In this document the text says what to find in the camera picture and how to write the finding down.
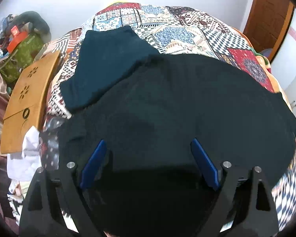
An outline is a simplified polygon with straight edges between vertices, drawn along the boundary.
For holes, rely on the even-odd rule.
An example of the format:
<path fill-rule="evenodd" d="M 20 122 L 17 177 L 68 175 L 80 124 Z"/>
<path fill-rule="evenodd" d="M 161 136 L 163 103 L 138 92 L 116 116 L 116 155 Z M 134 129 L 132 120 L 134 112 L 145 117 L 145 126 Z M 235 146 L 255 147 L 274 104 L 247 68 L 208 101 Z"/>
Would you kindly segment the white papers pile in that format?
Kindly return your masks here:
<path fill-rule="evenodd" d="M 14 218 L 19 221 L 30 182 L 41 167 L 39 131 L 32 126 L 25 134 L 22 151 L 7 155 L 7 176 L 11 179 L 7 198 Z"/>

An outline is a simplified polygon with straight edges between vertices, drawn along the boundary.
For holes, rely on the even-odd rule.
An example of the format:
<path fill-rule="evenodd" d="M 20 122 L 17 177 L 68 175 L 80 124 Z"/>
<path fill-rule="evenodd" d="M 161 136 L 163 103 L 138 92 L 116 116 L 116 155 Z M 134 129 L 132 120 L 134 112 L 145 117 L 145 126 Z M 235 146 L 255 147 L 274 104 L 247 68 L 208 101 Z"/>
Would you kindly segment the folded dark teal garment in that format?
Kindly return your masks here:
<path fill-rule="evenodd" d="M 129 74 L 137 62 L 157 54 L 159 51 L 130 26 L 87 31 L 74 75 L 60 84 L 67 110 L 73 114 L 93 104 Z"/>

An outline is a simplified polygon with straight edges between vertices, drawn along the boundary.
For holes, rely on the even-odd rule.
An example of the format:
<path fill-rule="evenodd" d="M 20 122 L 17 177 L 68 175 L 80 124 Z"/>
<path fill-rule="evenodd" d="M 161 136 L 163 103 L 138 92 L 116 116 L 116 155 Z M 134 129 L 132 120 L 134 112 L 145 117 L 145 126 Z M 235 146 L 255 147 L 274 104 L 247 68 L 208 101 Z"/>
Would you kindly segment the green patterned bag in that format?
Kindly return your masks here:
<path fill-rule="evenodd" d="M 0 74 L 7 84 L 15 82 L 21 72 L 31 65 L 43 42 L 38 34 L 30 34 L 0 64 Z"/>

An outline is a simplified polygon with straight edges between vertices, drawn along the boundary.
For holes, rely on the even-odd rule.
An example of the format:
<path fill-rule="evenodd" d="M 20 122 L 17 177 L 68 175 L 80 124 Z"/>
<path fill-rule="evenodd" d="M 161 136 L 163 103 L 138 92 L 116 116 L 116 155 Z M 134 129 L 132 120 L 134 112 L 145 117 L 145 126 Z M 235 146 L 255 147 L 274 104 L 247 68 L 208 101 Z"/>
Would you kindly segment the orange box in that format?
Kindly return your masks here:
<path fill-rule="evenodd" d="M 20 32 L 17 36 L 15 36 L 7 46 L 7 51 L 11 54 L 13 50 L 28 36 L 27 32 Z"/>

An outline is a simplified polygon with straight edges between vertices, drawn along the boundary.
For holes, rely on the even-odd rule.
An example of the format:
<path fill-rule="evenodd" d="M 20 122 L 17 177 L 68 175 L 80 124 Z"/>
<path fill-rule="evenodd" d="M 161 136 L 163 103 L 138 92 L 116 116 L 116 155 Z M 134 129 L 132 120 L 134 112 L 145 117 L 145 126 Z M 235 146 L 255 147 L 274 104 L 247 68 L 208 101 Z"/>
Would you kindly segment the colourful patchwork bedspread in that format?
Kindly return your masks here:
<path fill-rule="evenodd" d="M 217 18 L 201 10 L 187 7 L 153 7 L 121 3 L 95 15 L 89 22 L 89 29 L 82 29 L 67 61 L 56 75 L 48 111 L 62 115 L 61 126 L 73 114 L 65 106 L 60 84 L 74 75 L 81 44 L 87 31 L 103 32 L 124 26 L 130 26 L 141 39 L 156 48 L 159 54 L 192 54 L 214 58 L 248 73 L 267 90 L 276 93 L 246 40 Z M 55 129 L 58 152 L 60 127 Z M 30 188 L 39 188 L 42 195 L 43 219 L 47 221 L 42 235 L 68 236 L 69 233 L 60 218 L 60 210 L 69 214 L 70 211 L 61 182 L 59 165 L 49 173 L 37 172 Z M 287 204 L 296 203 L 296 152 L 283 176 L 272 188 L 271 195 L 279 227 L 272 235 L 275 236 L 281 231 L 287 218 Z M 227 220 L 217 236 L 236 236 L 229 234 L 234 226 L 236 226 L 234 219 Z"/>

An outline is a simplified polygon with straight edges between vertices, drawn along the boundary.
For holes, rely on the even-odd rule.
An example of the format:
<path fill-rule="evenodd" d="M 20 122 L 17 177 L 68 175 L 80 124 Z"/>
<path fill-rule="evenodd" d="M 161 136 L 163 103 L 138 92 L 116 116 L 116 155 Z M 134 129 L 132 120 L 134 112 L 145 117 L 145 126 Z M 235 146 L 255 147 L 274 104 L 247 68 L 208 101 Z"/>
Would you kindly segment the wooden door frame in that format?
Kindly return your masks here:
<path fill-rule="evenodd" d="M 244 28 L 255 51 L 269 49 L 271 62 L 283 42 L 294 12 L 290 0 L 253 0 Z"/>

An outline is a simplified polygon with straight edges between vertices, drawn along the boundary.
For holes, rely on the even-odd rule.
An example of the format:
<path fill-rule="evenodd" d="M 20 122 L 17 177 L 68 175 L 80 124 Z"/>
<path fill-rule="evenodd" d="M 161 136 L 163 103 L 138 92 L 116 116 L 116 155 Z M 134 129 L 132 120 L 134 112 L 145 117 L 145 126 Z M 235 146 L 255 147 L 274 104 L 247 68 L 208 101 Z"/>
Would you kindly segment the black pants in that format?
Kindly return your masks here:
<path fill-rule="evenodd" d="M 272 236 L 272 188 L 296 152 L 296 117 L 248 73 L 201 55 L 151 55 L 58 132 L 70 214 L 86 236 Z M 196 138 L 219 170 L 209 187 Z M 81 172 L 101 140 L 107 152 L 90 188 Z"/>

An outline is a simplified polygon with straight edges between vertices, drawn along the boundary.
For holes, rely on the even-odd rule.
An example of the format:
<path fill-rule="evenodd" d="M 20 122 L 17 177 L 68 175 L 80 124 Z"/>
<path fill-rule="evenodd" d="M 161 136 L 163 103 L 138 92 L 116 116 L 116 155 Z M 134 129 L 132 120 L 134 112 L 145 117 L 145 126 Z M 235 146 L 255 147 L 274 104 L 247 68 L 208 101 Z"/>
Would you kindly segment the wooden lap desk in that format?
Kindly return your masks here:
<path fill-rule="evenodd" d="M 47 91 L 60 57 L 59 50 L 48 53 L 22 71 L 4 115 L 1 155 L 21 152 L 27 131 L 42 128 Z"/>

